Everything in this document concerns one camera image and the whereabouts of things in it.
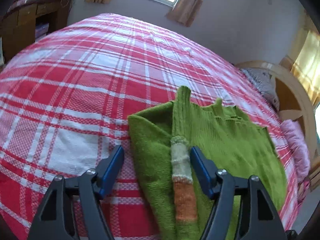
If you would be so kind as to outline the yellow curtain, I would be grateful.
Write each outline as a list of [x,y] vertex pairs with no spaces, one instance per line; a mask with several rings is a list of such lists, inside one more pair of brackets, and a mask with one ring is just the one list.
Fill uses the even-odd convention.
[[291,73],[305,89],[311,103],[319,104],[319,34],[299,29],[289,58],[293,61]]

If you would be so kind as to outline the cream wooden headboard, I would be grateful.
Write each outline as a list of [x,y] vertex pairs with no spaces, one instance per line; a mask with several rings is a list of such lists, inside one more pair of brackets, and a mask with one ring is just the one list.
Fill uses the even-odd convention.
[[281,120],[298,121],[309,149],[309,159],[319,160],[317,147],[316,120],[313,105],[300,82],[286,68],[265,61],[247,61],[236,64],[238,68],[265,70],[276,80],[276,93],[279,98]]

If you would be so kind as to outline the grey patterned pillow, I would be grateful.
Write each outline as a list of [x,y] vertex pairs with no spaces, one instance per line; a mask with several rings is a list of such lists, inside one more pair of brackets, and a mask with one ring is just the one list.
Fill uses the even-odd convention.
[[241,71],[266,101],[278,112],[280,102],[276,93],[275,78],[266,70],[259,68],[243,68]]

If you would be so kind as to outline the beige right curtain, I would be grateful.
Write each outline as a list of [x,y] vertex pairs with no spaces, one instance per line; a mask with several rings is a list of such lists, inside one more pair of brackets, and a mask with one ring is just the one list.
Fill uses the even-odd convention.
[[177,0],[166,17],[185,27],[190,27],[204,0]]

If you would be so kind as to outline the red white plaid bedsheet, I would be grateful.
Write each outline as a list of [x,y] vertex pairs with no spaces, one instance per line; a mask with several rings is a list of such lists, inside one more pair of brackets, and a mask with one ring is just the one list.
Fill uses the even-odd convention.
[[56,31],[18,53],[1,72],[1,215],[26,239],[52,179],[73,177],[108,156],[125,163],[103,212],[116,239],[175,239],[160,228],[139,187],[127,117],[173,101],[221,99],[266,129],[278,167],[269,180],[285,229],[297,218],[297,176],[274,109],[231,63],[173,31],[134,18],[101,14]]

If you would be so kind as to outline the green knitted sweater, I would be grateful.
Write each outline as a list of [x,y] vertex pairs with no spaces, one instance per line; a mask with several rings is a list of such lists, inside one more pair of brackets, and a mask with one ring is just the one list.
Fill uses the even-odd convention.
[[277,210],[286,198],[285,170],[267,128],[221,99],[199,106],[190,95],[182,86],[174,101],[128,118],[136,176],[161,239],[199,239],[206,226],[213,204],[191,168],[193,146],[233,176],[258,176]]

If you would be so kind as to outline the pink cloth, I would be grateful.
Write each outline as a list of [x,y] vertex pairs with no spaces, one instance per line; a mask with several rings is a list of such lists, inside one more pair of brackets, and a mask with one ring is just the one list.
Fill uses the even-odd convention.
[[300,184],[308,176],[311,167],[309,149],[305,142],[304,134],[300,124],[297,121],[292,121],[291,119],[284,120],[280,127],[292,152],[297,180]]

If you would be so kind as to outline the brown wooden desk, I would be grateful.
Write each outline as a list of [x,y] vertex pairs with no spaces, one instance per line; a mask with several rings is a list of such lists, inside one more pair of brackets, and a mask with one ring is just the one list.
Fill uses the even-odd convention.
[[73,0],[31,0],[6,13],[1,20],[4,62],[35,42],[36,27],[49,24],[48,33],[67,26]]

